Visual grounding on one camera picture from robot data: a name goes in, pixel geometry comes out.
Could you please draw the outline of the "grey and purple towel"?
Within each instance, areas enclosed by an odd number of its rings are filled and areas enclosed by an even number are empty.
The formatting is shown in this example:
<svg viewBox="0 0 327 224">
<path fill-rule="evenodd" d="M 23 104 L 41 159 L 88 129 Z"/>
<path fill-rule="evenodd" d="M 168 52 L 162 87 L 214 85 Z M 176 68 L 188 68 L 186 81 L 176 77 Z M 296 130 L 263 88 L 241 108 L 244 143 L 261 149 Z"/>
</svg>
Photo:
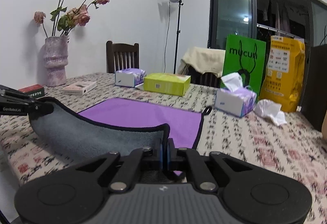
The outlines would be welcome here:
<svg viewBox="0 0 327 224">
<path fill-rule="evenodd" d="M 51 149 L 82 162 L 112 150 L 128 155 L 134 149 L 163 150 L 172 139 L 179 147 L 196 149 L 208 106 L 192 112 L 158 104 L 112 98 L 79 113 L 52 97 L 41 98 L 42 109 L 29 114 L 32 130 Z"/>
</svg>

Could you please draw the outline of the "pink speckled ceramic vase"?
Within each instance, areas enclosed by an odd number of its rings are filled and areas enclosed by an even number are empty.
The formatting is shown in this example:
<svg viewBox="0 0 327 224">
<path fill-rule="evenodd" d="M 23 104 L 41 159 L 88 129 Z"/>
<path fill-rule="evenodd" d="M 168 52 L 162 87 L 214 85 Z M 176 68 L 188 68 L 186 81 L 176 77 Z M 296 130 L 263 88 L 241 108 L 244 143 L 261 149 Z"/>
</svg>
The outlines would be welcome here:
<svg viewBox="0 0 327 224">
<path fill-rule="evenodd" d="M 43 60 L 47 71 L 48 87 L 66 84 L 68 42 L 68 36 L 52 36 L 45 39 Z"/>
</svg>

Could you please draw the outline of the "white and red flat box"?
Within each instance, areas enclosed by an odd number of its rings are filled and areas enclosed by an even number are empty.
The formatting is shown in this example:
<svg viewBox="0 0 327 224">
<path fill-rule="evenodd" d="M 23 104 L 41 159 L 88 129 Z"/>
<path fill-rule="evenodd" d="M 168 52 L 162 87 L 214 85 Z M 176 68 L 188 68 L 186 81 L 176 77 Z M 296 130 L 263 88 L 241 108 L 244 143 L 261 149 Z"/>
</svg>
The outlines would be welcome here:
<svg viewBox="0 0 327 224">
<path fill-rule="evenodd" d="M 78 81 L 62 89 L 63 94 L 83 96 L 97 86 L 96 81 Z"/>
</svg>

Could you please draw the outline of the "lime green tissue box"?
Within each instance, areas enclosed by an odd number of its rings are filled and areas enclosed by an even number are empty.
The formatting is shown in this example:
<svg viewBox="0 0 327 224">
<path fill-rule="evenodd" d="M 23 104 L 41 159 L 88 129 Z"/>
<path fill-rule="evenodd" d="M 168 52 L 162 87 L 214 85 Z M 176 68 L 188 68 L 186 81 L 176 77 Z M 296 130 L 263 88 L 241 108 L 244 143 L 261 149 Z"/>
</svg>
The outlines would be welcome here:
<svg viewBox="0 0 327 224">
<path fill-rule="evenodd" d="M 151 73 L 144 78 L 143 90 L 173 96 L 184 96 L 191 83 L 191 76 L 171 73 Z"/>
</svg>

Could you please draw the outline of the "purple tissue pack far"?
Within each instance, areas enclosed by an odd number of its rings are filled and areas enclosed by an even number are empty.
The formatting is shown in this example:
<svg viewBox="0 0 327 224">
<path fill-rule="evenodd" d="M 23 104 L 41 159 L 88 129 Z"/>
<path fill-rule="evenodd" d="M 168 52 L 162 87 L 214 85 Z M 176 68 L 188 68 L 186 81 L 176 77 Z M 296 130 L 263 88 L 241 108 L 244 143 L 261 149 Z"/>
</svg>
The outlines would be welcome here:
<svg viewBox="0 0 327 224">
<path fill-rule="evenodd" d="M 127 68 L 115 72 L 115 85 L 122 87 L 136 87 L 143 83 L 146 71 L 139 68 Z"/>
</svg>

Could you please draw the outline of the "purple tissue pack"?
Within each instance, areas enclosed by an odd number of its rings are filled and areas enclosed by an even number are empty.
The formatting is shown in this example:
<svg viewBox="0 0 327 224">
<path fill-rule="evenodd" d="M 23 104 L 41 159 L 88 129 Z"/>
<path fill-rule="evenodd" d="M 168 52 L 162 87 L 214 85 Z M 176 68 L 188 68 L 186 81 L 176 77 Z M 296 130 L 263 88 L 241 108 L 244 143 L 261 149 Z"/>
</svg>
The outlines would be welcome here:
<svg viewBox="0 0 327 224">
<path fill-rule="evenodd" d="M 139 68 L 127 68 L 115 72 L 115 85 L 122 87 L 136 87 L 143 83 L 146 71 Z"/>
<path fill-rule="evenodd" d="M 244 117 L 253 111 L 257 94 L 251 87 L 244 87 L 239 73 L 230 73 L 221 78 L 224 88 L 216 91 L 215 109 L 236 117 Z"/>
</svg>

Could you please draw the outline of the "purple tissue pack near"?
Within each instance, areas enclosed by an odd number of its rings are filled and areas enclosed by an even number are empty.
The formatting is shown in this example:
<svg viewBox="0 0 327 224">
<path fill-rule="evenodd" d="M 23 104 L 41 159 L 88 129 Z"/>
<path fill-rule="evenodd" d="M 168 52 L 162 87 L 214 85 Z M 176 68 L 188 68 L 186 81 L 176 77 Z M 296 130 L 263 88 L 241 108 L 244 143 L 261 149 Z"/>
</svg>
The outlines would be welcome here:
<svg viewBox="0 0 327 224">
<path fill-rule="evenodd" d="M 239 73 L 230 73 L 221 78 L 224 88 L 216 91 L 215 109 L 236 117 L 244 117 L 253 111 L 257 94 L 251 87 L 244 87 Z"/>
</svg>

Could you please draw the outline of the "patterned calligraphy tablecloth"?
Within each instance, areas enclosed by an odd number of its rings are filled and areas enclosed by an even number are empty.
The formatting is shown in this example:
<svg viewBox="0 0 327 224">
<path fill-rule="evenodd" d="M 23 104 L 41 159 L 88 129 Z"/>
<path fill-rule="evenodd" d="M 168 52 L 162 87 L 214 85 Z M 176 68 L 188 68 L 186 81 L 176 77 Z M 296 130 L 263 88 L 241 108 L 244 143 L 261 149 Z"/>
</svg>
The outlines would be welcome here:
<svg viewBox="0 0 327 224">
<path fill-rule="evenodd" d="M 182 97 L 119 87 L 108 73 L 86 75 L 80 80 L 95 81 L 97 87 L 82 97 L 64 95 L 61 87 L 47 87 L 45 94 L 75 112 L 115 97 L 201 112 L 214 103 L 216 95 L 215 88 L 196 84 Z M 299 112 L 286 114 L 286 120 L 277 127 L 255 113 L 236 118 L 213 110 L 205 117 L 197 149 L 203 155 L 221 151 L 301 182 L 313 198 L 306 222 L 326 223 L 326 142 Z M 1 150 L 20 184 L 71 163 L 70 158 L 53 154 L 41 142 L 26 116 L 1 118 Z"/>
</svg>

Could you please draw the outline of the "crumpled white tissue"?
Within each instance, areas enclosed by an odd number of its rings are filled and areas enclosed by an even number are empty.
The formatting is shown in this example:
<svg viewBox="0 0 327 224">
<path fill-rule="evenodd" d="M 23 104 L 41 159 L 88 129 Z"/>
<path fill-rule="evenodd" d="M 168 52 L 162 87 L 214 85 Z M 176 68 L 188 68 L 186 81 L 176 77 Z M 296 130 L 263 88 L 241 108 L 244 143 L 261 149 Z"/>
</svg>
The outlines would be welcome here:
<svg viewBox="0 0 327 224">
<path fill-rule="evenodd" d="M 257 116 L 270 121 L 275 126 L 287 124 L 285 113 L 281 111 L 281 104 L 275 103 L 271 100 L 262 99 L 258 101 L 254 108 Z"/>
</svg>

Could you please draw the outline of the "dark wooden chair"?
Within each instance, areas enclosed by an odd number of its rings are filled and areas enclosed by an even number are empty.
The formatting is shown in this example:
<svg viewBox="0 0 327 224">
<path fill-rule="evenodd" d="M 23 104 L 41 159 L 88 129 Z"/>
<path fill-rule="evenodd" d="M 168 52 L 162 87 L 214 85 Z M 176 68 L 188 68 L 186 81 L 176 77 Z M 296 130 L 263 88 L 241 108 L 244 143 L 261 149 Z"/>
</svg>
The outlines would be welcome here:
<svg viewBox="0 0 327 224">
<path fill-rule="evenodd" d="M 115 73 L 118 70 L 139 67 L 139 44 L 123 44 L 108 41 L 106 43 L 106 71 Z"/>
</svg>

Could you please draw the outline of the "chair with cream cloth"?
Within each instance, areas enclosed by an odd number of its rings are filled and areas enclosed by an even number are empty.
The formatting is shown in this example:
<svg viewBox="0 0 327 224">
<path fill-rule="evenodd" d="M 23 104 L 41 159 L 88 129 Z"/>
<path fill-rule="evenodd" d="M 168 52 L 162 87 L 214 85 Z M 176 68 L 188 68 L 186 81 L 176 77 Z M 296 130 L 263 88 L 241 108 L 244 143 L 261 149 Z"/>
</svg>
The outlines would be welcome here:
<svg viewBox="0 0 327 224">
<path fill-rule="evenodd" d="M 224 66 L 225 51 L 190 47 L 180 60 L 177 73 L 191 76 L 191 83 L 218 88 Z"/>
</svg>

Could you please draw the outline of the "yellow delivery bag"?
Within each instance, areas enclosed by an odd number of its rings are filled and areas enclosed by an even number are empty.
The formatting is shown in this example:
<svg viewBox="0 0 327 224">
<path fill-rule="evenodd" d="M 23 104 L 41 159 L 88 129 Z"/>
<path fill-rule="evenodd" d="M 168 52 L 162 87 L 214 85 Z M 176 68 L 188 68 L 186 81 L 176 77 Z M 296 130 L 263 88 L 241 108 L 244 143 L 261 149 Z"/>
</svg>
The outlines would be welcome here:
<svg viewBox="0 0 327 224">
<path fill-rule="evenodd" d="M 304 69 L 303 41 L 272 36 L 265 79 L 259 98 L 280 104 L 284 112 L 295 112 L 303 88 Z"/>
</svg>

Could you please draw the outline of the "brown cardboard box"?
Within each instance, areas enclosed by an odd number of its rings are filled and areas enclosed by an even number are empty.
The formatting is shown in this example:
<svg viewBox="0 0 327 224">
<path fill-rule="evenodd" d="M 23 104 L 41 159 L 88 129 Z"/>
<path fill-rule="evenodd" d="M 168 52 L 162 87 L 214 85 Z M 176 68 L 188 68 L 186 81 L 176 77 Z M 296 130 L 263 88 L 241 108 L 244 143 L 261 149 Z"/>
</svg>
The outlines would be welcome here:
<svg viewBox="0 0 327 224">
<path fill-rule="evenodd" d="M 324 120 L 323 120 L 323 124 L 322 124 L 322 128 L 321 128 L 321 133 L 323 136 L 323 139 L 325 141 L 327 141 L 327 112 L 325 114 Z"/>
</svg>

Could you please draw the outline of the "green mucun paper bag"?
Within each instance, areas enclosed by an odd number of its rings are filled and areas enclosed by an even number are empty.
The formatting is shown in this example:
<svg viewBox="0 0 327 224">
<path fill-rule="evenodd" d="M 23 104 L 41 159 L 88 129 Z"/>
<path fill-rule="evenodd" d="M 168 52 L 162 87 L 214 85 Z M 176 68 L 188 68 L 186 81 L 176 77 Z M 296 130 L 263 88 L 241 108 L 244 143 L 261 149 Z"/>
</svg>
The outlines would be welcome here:
<svg viewBox="0 0 327 224">
<path fill-rule="evenodd" d="M 237 72 L 243 81 L 243 86 L 249 86 L 256 94 L 260 93 L 266 43 L 264 41 L 228 35 L 226 41 L 223 76 Z"/>
</svg>

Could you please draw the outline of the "dark framed window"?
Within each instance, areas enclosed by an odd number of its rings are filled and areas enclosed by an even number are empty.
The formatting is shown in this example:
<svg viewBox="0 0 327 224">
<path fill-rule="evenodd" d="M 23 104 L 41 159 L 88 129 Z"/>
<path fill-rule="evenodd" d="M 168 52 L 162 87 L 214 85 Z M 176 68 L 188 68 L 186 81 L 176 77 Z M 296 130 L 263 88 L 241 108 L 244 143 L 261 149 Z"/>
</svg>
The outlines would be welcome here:
<svg viewBox="0 0 327 224">
<path fill-rule="evenodd" d="M 210 0 L 208 48 L 224 49 L 230 34 L 268 42 L 272 35 L 326 44 L 326 3 L 320 0 Z"/>
</svg>

